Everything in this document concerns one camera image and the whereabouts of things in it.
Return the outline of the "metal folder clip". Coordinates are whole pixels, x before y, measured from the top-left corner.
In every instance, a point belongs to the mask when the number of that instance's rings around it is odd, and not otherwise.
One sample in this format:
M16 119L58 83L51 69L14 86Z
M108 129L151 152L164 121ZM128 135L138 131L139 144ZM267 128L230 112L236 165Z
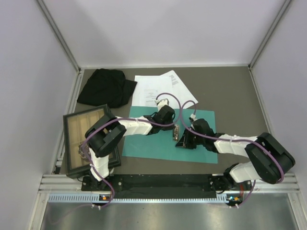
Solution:
M173 140L178 142L179 140L179 125L175 124L173 127Z

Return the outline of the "teal plastic file folder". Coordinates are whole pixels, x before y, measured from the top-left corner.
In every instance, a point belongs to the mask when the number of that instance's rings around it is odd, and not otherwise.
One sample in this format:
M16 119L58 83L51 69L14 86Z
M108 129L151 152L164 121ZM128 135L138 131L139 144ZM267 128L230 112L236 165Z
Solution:
M157 109L154 107L132 106L129 117L151 115ZM182 116L186 125L190 126L189 116L193 109L184 109ZM215 131L214 111L197 110L196 118L204 118ZM183 149L175 147L177 142L173 140L173 130L160 131L153 135L133 135L124 139L122 156L149 158L170 161L186 161L217 164L217 153L208 151L203 146L196 149Z

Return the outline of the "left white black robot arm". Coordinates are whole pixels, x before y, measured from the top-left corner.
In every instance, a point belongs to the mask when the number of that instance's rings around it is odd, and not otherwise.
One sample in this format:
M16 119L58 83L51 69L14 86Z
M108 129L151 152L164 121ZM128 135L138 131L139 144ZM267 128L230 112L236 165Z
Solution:
M85 133L84 145L89 148L91 160L92 184L98 190L104 190L109 183L109 155L125 136L153 135L160 130L171 130L174 126L175 111L168 105L158 107L152 115L137 118L116 117L105 113Z

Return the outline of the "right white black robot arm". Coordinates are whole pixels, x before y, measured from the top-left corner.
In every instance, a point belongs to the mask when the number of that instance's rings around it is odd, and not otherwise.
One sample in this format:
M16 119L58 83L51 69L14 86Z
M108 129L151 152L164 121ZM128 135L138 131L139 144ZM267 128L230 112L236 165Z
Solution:
M178 148L189 150L197 146L217 154L233 154L249 159L247 163L235 163L225 170L224 184L231 190L250 180L280 183L295 165L293 156L270 133L263 132L253 137L215 133L203 118L194 119L176 144Z

